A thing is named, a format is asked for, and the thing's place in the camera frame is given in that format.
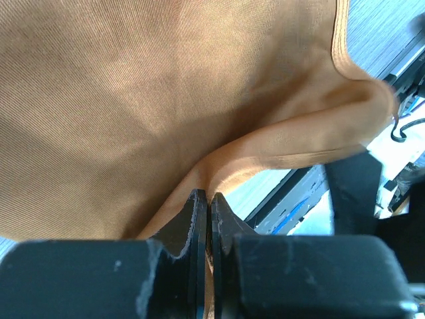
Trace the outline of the orange cloth napkin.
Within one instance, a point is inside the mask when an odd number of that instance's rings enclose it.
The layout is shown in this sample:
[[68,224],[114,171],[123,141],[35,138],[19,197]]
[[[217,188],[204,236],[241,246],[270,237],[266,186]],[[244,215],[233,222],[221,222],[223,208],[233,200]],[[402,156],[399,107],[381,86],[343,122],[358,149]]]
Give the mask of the orange cloth napkin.
[[[2,1],[2,318],[152,318],[153,236],[205,191],[361,154],[398,111],[348,1]],[[369,235],[234,238],[241,318],[401,318]]]

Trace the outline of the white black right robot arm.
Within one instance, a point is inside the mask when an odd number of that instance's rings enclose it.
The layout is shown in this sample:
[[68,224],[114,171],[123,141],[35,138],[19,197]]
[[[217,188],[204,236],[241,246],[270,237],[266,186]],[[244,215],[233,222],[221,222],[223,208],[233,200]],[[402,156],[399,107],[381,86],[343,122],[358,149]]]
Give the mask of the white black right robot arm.
[[325,165],[336,235],[374,235],[395,253],[409,282],[424,282],[424,168],[409,172],[409,211],[374,217],[382,164],[369,152]]

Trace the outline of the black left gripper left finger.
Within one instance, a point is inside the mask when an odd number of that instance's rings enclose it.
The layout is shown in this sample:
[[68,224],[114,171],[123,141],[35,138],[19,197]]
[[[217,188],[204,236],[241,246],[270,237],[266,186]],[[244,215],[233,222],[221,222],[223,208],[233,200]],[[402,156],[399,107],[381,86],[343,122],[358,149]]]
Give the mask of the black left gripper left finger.
[[202,318],[205,310],[207,197],[194,189],[154,239],[163,244],[151,296],[152,318]]

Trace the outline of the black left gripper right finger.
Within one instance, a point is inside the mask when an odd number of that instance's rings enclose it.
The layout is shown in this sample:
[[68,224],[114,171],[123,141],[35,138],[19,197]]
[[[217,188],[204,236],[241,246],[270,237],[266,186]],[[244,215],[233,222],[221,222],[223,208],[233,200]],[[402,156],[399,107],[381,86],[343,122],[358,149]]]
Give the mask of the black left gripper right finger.
[[239,262],[234,238],[256,232],[233,213],[221,193],[216,193],[211,201],[209,218],[214,317],[241,318]]

